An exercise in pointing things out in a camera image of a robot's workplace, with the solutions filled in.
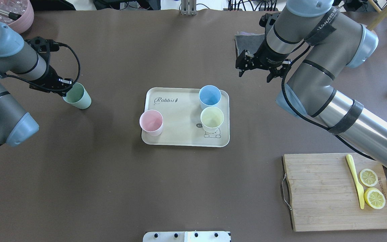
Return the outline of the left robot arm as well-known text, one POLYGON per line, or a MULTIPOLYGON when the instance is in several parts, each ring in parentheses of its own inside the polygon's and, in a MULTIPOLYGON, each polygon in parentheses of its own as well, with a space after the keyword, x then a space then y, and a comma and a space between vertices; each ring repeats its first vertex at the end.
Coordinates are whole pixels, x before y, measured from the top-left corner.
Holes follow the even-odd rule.
MULTIPOLYGON (((63 43, 35 37, 23 37, 0 22, 0 81, 16 78, 31 89, 53 92, 62 97, 76 80, 62 78, 49 64, 50 53, 63 43)), ((0 147, 15 147, 37 133, 39 125, 0 82, 0 147)))

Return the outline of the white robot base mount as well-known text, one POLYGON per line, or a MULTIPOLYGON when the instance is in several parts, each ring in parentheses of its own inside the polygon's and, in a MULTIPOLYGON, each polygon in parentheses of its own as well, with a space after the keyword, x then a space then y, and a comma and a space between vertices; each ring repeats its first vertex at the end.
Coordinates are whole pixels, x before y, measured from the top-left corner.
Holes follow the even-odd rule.
POLYGON ((231 242, 227 231, 163 231, 147 232, 143 242, 231 242))

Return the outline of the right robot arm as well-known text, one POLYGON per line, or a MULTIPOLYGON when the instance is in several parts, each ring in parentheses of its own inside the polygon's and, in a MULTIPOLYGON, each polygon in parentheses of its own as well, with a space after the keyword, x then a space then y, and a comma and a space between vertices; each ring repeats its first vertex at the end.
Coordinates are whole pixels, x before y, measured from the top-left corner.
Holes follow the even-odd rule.
POLYGON ((258 50, 243 50, 235 67, 270 72, 267 81, 286 78, 288 56, 305 42, 311 47, 288 82, 283 81, 279 105, 336 136, 351 149, 387 167, 387 122, 331 86, 345 68, 358 67, 378 46, 366 26, 342 14, 331 0, 288 0, 258 50))

